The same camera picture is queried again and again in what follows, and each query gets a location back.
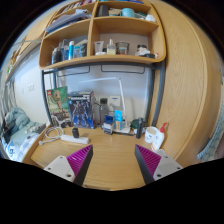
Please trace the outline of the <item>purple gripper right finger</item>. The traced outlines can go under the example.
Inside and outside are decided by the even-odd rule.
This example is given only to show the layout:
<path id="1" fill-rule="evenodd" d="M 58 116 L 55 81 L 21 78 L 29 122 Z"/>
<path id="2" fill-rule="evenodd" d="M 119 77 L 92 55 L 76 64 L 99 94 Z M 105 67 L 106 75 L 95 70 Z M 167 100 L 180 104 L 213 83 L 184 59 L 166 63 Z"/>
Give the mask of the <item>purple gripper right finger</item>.
<path id="1" fill-rule="evenodd" d="M 145 184 L 152 183 L 182 169 L 163 149 L 155 152 L 135 145 L 135 157 L 141 170 Z"/>

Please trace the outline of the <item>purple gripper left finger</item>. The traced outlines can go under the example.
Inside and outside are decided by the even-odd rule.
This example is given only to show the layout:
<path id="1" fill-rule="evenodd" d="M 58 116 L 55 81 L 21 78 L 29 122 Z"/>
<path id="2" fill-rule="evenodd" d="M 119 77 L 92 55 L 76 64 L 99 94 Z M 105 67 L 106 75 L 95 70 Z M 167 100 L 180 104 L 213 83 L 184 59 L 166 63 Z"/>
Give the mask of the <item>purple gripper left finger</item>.
<path id="1" fill-rule="evenodd" d="M 71 155 L 58 156 L 44 168 L 56 176 L 82 186 L 93 156 L 93 146 L 86 146 Z"/>

